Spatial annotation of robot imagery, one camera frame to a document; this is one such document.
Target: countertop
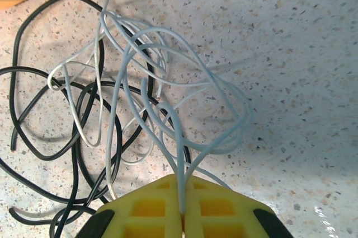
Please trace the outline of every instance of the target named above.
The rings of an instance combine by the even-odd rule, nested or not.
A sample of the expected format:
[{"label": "countertop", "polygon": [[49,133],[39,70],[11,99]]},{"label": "countertop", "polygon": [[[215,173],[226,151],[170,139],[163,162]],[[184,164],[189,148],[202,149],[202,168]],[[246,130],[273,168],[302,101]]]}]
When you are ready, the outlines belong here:
[{"label": "countertop", "polygon": [[[27,0],[0,11],[1,68],[11,65],[22,21],[45,1]],[[103,4],[104,0],[94,1]],[[254,117],[242,145],[230,155],[208,156],[202,167],[235,191],[272,207],[294,237],[358,237],[358,0],[114,0],[111,4],[123,15],[181,34],[209,67],[223,66],[225,79],[250,98]],[[61,1],[26,30],[20,65],[49,72],[94,37],[97,22],[97,13],[83,3]],[[105,68],[115,74],[120,57],[108,41],[106,48]],[[19,114],[45,80],[18,76]],[[1,158],[37,185],[69,196],[70,155],[67,160],[40,161],[22,141],[16,152],[10,152],[10,76],[1,79]],[[182,91],[166,96],[180,99]],[[208,110],[219,108],[214,100],[202,104],[211,107]],[[187,107],[180,112],[186,136],[207,141],[218,126],[203,127],[195,118],[202,115],[200,104]],[[124,107],[118,112],[124,120],[130,118]],[[86,128],[89,136],[96,135],[96,114],[98,110]],[[57,92],[48,92],[25,122],[34,144],[48,155],[65,143],[72,125],[68,105]],[[141,144],[149,144],[145,134],[124,157],[135,158]],[[85,150],[94,176],[104,167],[104,150],[104,145]],[[116,190],[124,194],[170,172],[156,148],[145,163],[121,166]],[[22,225],[8,208],[51,218],[63,206],[3,171],[0,181],[0,236],[47,237],[48,226]],[[78,195],[88,192],[82,179]],[[74,237],[87,218],[66,226],[64,237]]]}]

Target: speckled countertop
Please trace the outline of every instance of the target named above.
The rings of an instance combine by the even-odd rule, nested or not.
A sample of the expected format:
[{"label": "speckled countertop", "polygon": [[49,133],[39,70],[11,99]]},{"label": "speckled countertop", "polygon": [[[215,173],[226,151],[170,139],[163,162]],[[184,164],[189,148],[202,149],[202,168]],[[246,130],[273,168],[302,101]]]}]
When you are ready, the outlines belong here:
[{"label": "speckled countertop", "polygon": [[[11,65],[20,24],[45,1],[28,0],[0,11],[1,67]],[[255,117],[243,144],[230,155],[209,156],[204,168],[237,192],[270,205],[295,237],[358,237],[358,0],[115,0],[111,7],[123,15],[171,27],[209,66],[231,64],[225,78],[252,100]],[[58,3],[26,30],[20,64],[50,71],[94,36],[96,22],[96,13],[84,4]],[[119,56],[111,48],[106,52],[106,70],[115,73]],[[18,113],[45,82],[29,74],[19,77]],[[21,141],[18,151],[10,153],[10,77],[1,79],[0,156],[39,186],[68,196],[69,155],[67,160],[39,161]],[[181,97],[181,91],[172,97]],[[215,101],[205,104],[218,108]],[[214,127],[203,128],[192,117],[201,111],[200,105],[193,104],[180,113],[186,135],[198,142],[205,141]],[[120,112],[121,118],[129,118],[124,108]],[[95,136],[96,119],[94,112],[88,135]],[[34,144],[49,155],[65,143],[71,121],[61,94],[48,92],[25,128],[34,136]],[[54,139],[56,143],[48,144]],[[135,157],[139,142],[145,146],[148,139],[141,136],[125,157]],[[85,151],[95,176],[104,166],[104,146]],[[126,193],[169,172],[156,150],[141,165],[122,166],[116,188]],[[62,206],[3,171],[0,181],[0,236],[47,237],[47,226],[24,226],[7,210],[15,206],[50,218]],[[82,179],[79,196],[88,192]],[[67,226],[64,237],[73,237],[86,218]]]}]

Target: black wire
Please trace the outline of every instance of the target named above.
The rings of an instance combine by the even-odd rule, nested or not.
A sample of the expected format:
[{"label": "black wire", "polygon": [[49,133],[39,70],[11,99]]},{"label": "black wire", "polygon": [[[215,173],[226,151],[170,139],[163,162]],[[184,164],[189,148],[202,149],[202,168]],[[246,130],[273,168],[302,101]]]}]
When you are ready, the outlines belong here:
[{"label": "black wire", "polygon": [[[24,141],[25,145],[30,149],[30,151],[39,159],[44,160],[44,161],[52,161],[55,160],[59,157],[61,157],[62,155],[64,155],[70,148],[71,148],[71,155],[72,155],[72,164],[73,164],[73,186],[72,186],[72,192],[70,195],[70,198],[63,198],[63,197],[59,197],[56,196],[52,193],[47,192],[46,190],[40,188],[39,186],[35,185],[34,183],[30,182],[29,180],[25,179],[24,177],[22,177],[20,174],[18,174],[17,172],[15,172],[14,170],[12,170],[8,165],[6,165],[6,163],[0,158],[0,167],[9,175],[11,175],[13,178],[15,178],[16,180],[18,180],[19,182],[23,183],[24,185],[28,186],[30,189],[34,190],[35,192],[39,193],[40,195],[49,198],[51,200],[54,200],[56,202],[59,203],[66,203],[67,206],[66,208],[62,209],[61,211],[59,211],[55,217],[52,220],[39,220],[39,221],[32,221],[32,220],[27,220],[22,218],[18,213],[16,213],[16,211],[13,208],[9,209],[9,213],[10,215],[18,220],[21,223],[27,224],[27,225],[43,225],[43,224],[50,224],[50,237],[51,238],[58,238],[60,237],[61,231],[64,227],[64,225],[69,224],[73,221],[75,221],[78,217],[80,217],[82,215],[83,212],[89,212],[89,213],[95,213],[94,210],[88,208],[88,205],[94,200],[94,199],[98,199],[100,198],[100,200],[103,203],[107,203],[108,200],[104,197],[104,194],[107,193],[108,191],[108,187],[105,186],[103,189],[99,189],[100,188],[100,184],[102,183],[102,181],[104,180],[105,176],[106,176],[106,172],[105,169],[102,170],[102,172],[100,173],[100,175],[98,176],[98,178],[96,179],[96,181],[93,181],[87,168],[86,168],[86,164],[84,163],[84,159],[83,159],[83,155],[82,155],[82,150],[81,150],[81,139],[79,137],[79,132],[78,129],[75,125],[75,123],[73,123],[73,129],[72,129],[72,136],[71,139],[67,142],[67,144],[61,148],[58,152],[56,152],[53,155],[50,156],[45,156],[42,153],[40,153],[30,142],[30,140],[26,137],[26,134],[23,132],[22,128],[21,128],[21,124],[22,122],[25,120],[25,118],[27,117],[27,115],[29,114],[29,112],[32,110],[32,108],[36,105],[36,103],[41,99],[41,97],[44,95],[44,93],[47,92],[47,90],[49,89],[48,86],[45,86],[44,88],[42,88],[37,95],[31,100],[31,102],[28,104],[28,106],[24,109],[24,111],[22,112],[22,114],[17,118],[16,116],[16,109],[15,109],[15,87],[16,87],[16,73],[17,72],[27,72],[27,73],[33,73],[42,77],[47,78],[48,74],[45,73],[42,70],[36,69],[36,68],[31,68],[31,67],[22,67],[22,66],[17,66],[18,63],[18,54],[19,54],[19,49],[20,49],[20,40],[21,40],[21,36],[23,34],[23,32],[25,31],[25,29],[27,28],[27,26],[29,25],[29,23],[39,14],[41,13],[44,9],[48,8],[49,6],[51,6],[52,4],[58,2],[60,0],[49,0],[46,3],[44,3],[42,6],[40,6],[38,9],[36,9],[25,21],[24,23],[20,26],[17,35],[15,37],[15,43],[14,43],[14,49],[13,49],[13,61],[12,61],[12,67],[7,67],[7,68],[3,68],[0,69],[0,75],[6,74],[6,73],[11,73],[11,81],[10,81],[10,92],[9,92],[9,106],[10,106],[10,115],[11,115],[11,119],[12,122],[14,124],[14,130],[12,132],[11,135],[11,146],[10,149],[11,151],[15,151],[16,150],[16,140],[17,140],[17,135],[19,135],[21,137],[21,139]],[[89,4],[90,6],[92,6],[93,8],[95,8],[98,11],[102,11],[102,7],[99,6],[97,3],[94,3],[94,1],[92,0],[80,0],[84,3]],[[125,30],[125,32],[129,35],[132,36],[132,33],[125,27],[122,26],[123,29]],[[142,43],[139,40],[135,41],[137,45],[142,45]],[[100,75],[102,75],[102,71],[103,71],[103,67],[104,67],[104,60],[105,60],[105,51],[104,51],[104,44],[103,41],[100,40],[99,42],[99,54],[100,54],[100,61],[99,61],[99,70],[100,70]],[[143,52],[149,56],[149,53],[147,50],[143,50]],[[153,67],[147,63],[147,67],[148,70],[153,72]],[[63,80],[56,80],[55,78],[52,78],[51,80],[53,86],[61,86],[63,84],[65,84],[65,82]],[[81,94],[79,96],[78,102],[76,104],[76,111],[78,113],[80,113],[80,110],[82,108],[83,105],[83,101],[84,101],[84,97],[86,94],[89,94],[89,99],[87,101],[86,104],[86,108],[84,111],[84,114],[82,116],[81,119],[81,126],[84,127],[87,119],[90,115],[91,109],[93,107],[93,103],[95,100],[99,100],[100,97],[97,94],[97,83],[91,83],[89,85],[87,85],[86,87],[83,86],[82,84],[78,84],[76,82],[72,82],[70,84],[71,86],[74,86],[76,88],[79,88],[81,91]],[[107,82],[107,81],[102,81],[101,82],[102,86],[110,86],[110,87],[114,87],[115,83],[114,82]],[[153,104],[158,104],[158,101],[152,97],[153,94],[153,89],[154,89],[154,79],[151,76],[148,76],[148,97],[150,99],[150,101]],[[140,94],[140,90],[138,88],[132,87],[130,86],[130,91],[136,94]],[[67,96],[67,91],[66,89],[62,89],[61,92],[63,93],[64,97],[68,100],[68,96]],[[111,111],[111,105],[103,100],[103,105],[104,107],[110,112]],[[164,115],[167,115],[167,112],[165,110],[161,110],[161,112]],[[148,113],[145,111],[143,113],[142,119],[144,121],[146,121],[148,117]],[[122,153],[134,142],[134,140],[138,137],[138,135],[140,134],[142,128],[140,126],[137,127],[137,129],[135,130],[135,132],[133,133],[133,135],[127,140],[127,142],[123,145],[123,137],[122,137],[122,131],[121,131],[121,124],[119,121],[119,118],[116,116],[115,117],[115,127],[116,127],[116,132],[117,132],[117,144],[116,144],[116,153],[115,155],[111,158],[111,165],[114,165],[113,171],[112,171],[112,179],[115,180],[118,170],[119,170],[119,165],[120,165],[120,159],[121,159],[121,155]],[[191,158],[190,158],[190,154],[189,154],[189,150],[187,147],[184,147],[184,154],[185,154],[185,159],[187,162],[191,162]],[[77,189],[78,189],[78,166],[81,170],[81,173],[83,174],[86,182],[88,183],[88,185],[91,187],[91,192],[89,193],[87,198],[82,198],[82,199],[76,199],[76,194],[77,194]],[[70,211],[78,211],[76,214],[74,214],[71,217],[69,216]]]}]

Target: white speckled surface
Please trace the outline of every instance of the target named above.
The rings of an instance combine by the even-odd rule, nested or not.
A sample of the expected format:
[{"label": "white speckled surface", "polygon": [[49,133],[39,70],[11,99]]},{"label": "white speckled surface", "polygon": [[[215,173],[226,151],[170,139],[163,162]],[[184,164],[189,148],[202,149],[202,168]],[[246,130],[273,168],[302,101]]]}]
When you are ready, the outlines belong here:
[{"label": "white speckled surface", "polygon": [[[20,24],[45,1],[28,0],[0,11],[1,67],[11,65]],[[208,157],[204,168],[237,192],[270,205],[295,237],[358,237],[358,0],[115,1],[111,7],[122,14],[183,35],[209,66],[230,63],[226,80],[252,99],[255,117],[243,144],[231,155]],[[96,22],[95,11],[83,3],[58,3],[26,30],[20,65],[50,71],[94,37]],[[115,73],[120,58],[113,49],[106,52],[106,70]],[[72,179],[69,155],[67,160],[39,161],[22,141],[18,141],[15,153],[10,152],[9,78],[2,76],[0,85],[0,156],[39,186],[68,196],[68,181]],[[45,84],[29,74],[19,74],[19,80],[18,114]],[[167,97],[177,99],[181,93],[174,91]],[[212,110],[219,107],[208,100],[202,105]],[[118,108],[123,121],[129,119],[125,108]],[[180,112],[186,135],[198,142],[207,140],[218,127],[207,123],[203,128],[196,117],[201,111],[200,104],[192,103]],[[93,136],[96,114],[87,128]],[[33,134],[34,144],[49,155],[65,144],[71,125],[62,95],[48,92],[26,120],[25,128]],[[46,142],[52,138],[57,142]],[[146,146],[148,139],[143,134],[136,144],[139,142]],[[134,146],[126,156],[135,157],[137,149],[142,148]],[[96,176],[104,167],[104,145],[84,150],[86,163]],[[116,188],[127,193],[169,172],[156,150],[146,163],[122,165]],[[47,237],[48,226],[24,226],[7,210],[15,206],[50,218],[62,206],[28,190],[3,171],[0,180],[0,236]],[[82,179],[78,195],[88,192]],[[67,226],[64,237],[73,237],[86,219]]]}]

